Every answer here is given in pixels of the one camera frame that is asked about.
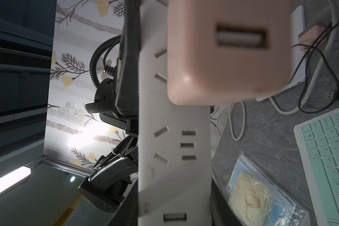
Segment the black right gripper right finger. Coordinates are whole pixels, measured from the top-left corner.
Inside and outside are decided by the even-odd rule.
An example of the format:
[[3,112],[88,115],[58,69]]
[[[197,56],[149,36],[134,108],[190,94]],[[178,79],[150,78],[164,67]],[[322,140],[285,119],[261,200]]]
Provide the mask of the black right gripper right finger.
[[211,182],[211,216],[213,226],[241,226],[215,181]]

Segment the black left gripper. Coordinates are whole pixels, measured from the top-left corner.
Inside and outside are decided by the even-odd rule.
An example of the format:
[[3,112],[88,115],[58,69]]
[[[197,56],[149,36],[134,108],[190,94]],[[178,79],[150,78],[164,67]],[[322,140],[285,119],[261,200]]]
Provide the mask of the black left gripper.
[[98,113],[101,121],[138,135],[138,64],[141,50],[141,1],[124,2],[124,26],[117,65],[116,95],[112,79],[104,79],[97,88],[94,102],[85,104],[89,114]]

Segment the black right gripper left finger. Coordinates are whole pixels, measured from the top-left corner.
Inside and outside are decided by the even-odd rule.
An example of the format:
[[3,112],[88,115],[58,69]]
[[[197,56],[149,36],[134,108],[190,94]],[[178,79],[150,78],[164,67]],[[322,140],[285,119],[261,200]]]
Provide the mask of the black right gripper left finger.
[[138,181],[129,191],[127,197],[108,223],[108,226],[138,225]]

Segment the white power strip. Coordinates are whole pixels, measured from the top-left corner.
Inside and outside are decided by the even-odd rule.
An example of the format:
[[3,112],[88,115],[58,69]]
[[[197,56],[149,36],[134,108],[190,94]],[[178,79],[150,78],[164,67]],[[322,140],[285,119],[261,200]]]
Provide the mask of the white power strip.
[[138,224],[210,226],[210,110],[168,98],[168,6],[140,5]]

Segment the pink charger plug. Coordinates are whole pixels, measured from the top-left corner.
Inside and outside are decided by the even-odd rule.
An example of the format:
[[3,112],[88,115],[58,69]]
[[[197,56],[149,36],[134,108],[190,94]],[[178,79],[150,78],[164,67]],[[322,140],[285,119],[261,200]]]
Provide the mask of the pink charger plug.
[[291,74],[290,1],[170,1],[167,93],[176,105],[274,94]]
[[325,25],[315,23],[298,35],[298,43],[310,46],[325,30]]

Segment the green wireless keyboard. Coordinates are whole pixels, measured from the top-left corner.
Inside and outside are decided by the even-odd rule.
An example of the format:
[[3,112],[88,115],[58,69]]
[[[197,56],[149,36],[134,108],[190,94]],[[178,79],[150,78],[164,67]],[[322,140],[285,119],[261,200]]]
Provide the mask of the green wireless keyboard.
[[293,131],[317,224],[339,226],[339,108]]
[[[305,30],[305,14],[304,14],[304,6],[298,6],[292,13],[291,13],[291,45],[295,45],[299,43],[298,36]],[[305,52],[301,51],[298,46],[292,48],[292,72],[291,76],[295,69],[297,68],[300,60],[304,57]],[[275,93],[279,94],[285,90],[288,90],[292,87],[295,87],[305,81],[305,64],[307,62],[307,57],[304,58],[303,62],[299,66],[299,69],[295,73],[293,79],[289,84],[283,87],[279,92]]]

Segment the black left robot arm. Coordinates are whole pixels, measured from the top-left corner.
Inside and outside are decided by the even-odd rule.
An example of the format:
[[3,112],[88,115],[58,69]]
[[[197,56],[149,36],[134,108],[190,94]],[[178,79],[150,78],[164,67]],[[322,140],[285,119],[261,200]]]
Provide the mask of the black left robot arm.
[[[107,156],[100,157],[91,175],[79,187],[92,204],[109,213],[118,210],[131,184],[131,175],[138,171],[140,35],[140,1],[126,1],[121,35],[102,43],[89,64],[96,93],[94,102],[85,105],[87,112],[98,113],[103,122],[126,133],[126,137]],[[115,46],[119,46],[117,64],[115,67],[104,66],[108,77],[99,81],[98,62]]]

